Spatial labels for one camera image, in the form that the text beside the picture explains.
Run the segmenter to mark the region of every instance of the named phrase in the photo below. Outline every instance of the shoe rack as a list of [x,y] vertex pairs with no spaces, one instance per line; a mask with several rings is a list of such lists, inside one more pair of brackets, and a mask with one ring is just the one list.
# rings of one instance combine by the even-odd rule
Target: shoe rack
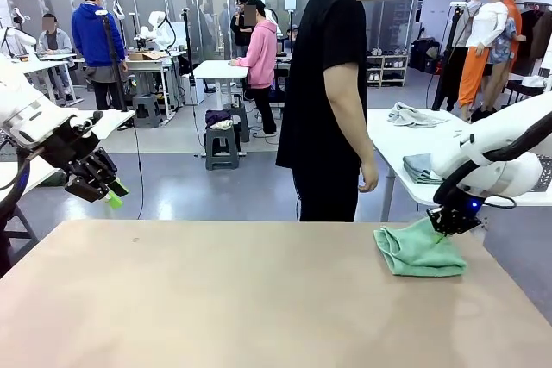
[[367,63],[368,88],[405,86],[408,55],[368,55]]

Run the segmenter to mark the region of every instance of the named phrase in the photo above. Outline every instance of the gray jacket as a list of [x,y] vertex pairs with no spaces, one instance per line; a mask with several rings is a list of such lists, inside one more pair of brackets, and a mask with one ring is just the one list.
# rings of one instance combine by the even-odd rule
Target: gray jacket
[[[56,55],[62,55],[66,53],[72,53],[72,44],[71,44],[71,38],[69,38],[69,35],[65,33],[63,30],[57,28],[56,29],[56,41],[58,42],[58,49],[56,49],[53,53]],[[46,39],[46,30],[41,33],[41,35],[38,38],[38,43],[36,44],[36,52],[39,55],[44,54],[46,50],[48,49],[48,41]],[[69,66],[73,65],[72,59],[69,59]]]

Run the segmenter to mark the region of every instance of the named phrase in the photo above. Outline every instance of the person in pink hoodie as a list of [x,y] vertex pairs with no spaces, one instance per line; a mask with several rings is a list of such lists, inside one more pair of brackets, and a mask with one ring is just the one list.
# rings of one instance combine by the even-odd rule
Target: person in pink hoodie
[[268,94],[274,81],[274,67],[276,66],[277,26],[267,19],[265,4],[261,0],[248,0],[248,5],[255,7],[257,21],[251,35],[248,54],[245,58],[230,61],[230,64],[249,68],[248,81],[251,86],[251,95],[262,116],[263,129],[262,133],[253,133],[253,137],[274,137],[277,134],[276,123],[268,102]]

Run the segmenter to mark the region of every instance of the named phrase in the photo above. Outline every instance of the person in blue jacket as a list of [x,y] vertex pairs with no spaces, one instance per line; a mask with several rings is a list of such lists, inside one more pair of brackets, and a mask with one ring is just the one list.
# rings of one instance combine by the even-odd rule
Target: person in blue jacket
[[[85,0],[81,3],[72,14],[72,38],[75,47],[85,58],[87,66],[85,75],[94,86],[97,108],[100,110],[110,108],[107,102],[109,93],[111,105],[121,109],[107,35],[101,17],[96,15],[96,12],[102,9],[102,0]],[[124,45],[113,15],[108,12],[107,16],[110,20],[119,69],[123,75],[129,70],[125,62]]]

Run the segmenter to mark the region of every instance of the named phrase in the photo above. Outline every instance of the pink hoodie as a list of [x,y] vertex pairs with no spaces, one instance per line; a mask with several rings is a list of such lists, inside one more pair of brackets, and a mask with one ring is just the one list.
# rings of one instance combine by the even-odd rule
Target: pink hoodie
[[260,90],[268,88],[274,81],[276,66],[276,24],[265,19],[257,23],[251,34],[248,55],[238,58],[238,66],[249,68],[251,88]]

